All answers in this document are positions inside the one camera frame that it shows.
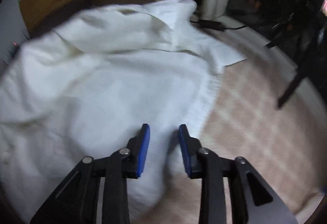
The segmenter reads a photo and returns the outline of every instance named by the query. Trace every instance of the black metal bracket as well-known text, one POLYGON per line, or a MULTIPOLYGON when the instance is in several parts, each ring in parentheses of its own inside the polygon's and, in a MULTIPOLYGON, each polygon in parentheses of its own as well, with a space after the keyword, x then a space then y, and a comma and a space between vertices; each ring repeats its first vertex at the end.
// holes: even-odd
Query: black metal bracket
POLYGON ((149 125, 110 157, 84 157, 48 197, 31 224, 95 224, 100 178, 105 177, 102 223, 129 224, 126 178, 143 172, 149 125))
POLYGON ((296 218, 276 192, 243 157, 219 157, 190 137, 186 125, 179 129, 185 172, 202 178, 199 224, 225 224, 223 177, 228 178, 233 224, 295 224, 296 218))

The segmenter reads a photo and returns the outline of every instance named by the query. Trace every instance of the white cloth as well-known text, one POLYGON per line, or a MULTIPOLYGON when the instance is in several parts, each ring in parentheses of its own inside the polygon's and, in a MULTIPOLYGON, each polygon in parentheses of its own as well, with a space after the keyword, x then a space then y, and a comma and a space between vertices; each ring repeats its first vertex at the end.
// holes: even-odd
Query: white cloth
POLYGON ((28 222, 81 160, 151 129, 144 173, 128 181, 131 218, 164 190, 169 140, 199 137, 223 67, 244 59, 189 23, 191 0, 81 11, 21 47, 0 85, 0 176, 28 222))

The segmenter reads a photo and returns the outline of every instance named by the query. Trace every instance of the metal pin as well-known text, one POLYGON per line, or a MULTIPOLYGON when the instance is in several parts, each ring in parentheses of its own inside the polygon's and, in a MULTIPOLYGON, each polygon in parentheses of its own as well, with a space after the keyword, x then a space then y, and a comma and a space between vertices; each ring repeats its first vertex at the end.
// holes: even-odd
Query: metal pin
POLYGON ((124 147, 119 150, 119 153, 122 155, 127 155, 130 153, 130 150, 127 147, 124 147))
POLYGON ((245 160, 244 160, 243 157, 237 157, 235 160, 236 160, 238 163, 245 164, 245 160))
POLYGON ((91 163, 92 160, 93 160, 92 157, 84 157, 82 161, 83 161, 83 163, 87 164, 87 163, 91 163))
POLYGON ((201 154, 205 154, 205 155, 209 154, 209 150, 206 149, 205 147, 201 147, 201 148, 199 148, 199 152, 200 152, 201 154))

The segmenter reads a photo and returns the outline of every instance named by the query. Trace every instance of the black cable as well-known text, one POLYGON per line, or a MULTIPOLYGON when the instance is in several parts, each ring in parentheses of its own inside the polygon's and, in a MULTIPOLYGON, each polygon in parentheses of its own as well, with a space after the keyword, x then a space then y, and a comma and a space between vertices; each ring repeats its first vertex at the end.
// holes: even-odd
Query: black cable
POLYGON ((247 25, 243 25, 243 26, 237 27, 237 28, 225 28, 225 29, 234 29, 234 30, 236 30, 236 29, 243 29, 243 28, 246 28, 246 27, 247 27, 247 25))
POLYGON ((237 28, 226 28, 223 26, 223 24, 221 22, 216 22, 216 21, 212 21, 212 20, 199 20, 199 21, 191 21, 191 22, 199 24, 204 29, 215 29, 215 30, 220 30, 220 31, 224 31, 226 29, 237 30, 237 29, 243 29, 243 28, 247 27, 247 25, 243 25, 243 26, 237 27, 237 28))

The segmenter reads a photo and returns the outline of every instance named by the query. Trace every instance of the floor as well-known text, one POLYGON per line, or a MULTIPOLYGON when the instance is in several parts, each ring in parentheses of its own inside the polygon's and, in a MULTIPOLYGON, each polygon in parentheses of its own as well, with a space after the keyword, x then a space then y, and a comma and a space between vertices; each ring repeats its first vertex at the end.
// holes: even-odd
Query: floor
MULTIPOLYGON (((201 143, 222 157, 244 156, 297 213, 314 188, 326 186, 326 133, 297 95, 282 110, 276 109, 276 98, 287 83, 274 64, 225 33, 215 37, 248 59, 226 67, 201 143)), ((200 186, 199 180, 177 177, 162 201, 138 223, 198 223, 200 186)), ((232 222, 230 205, 227 220, 232 222)))

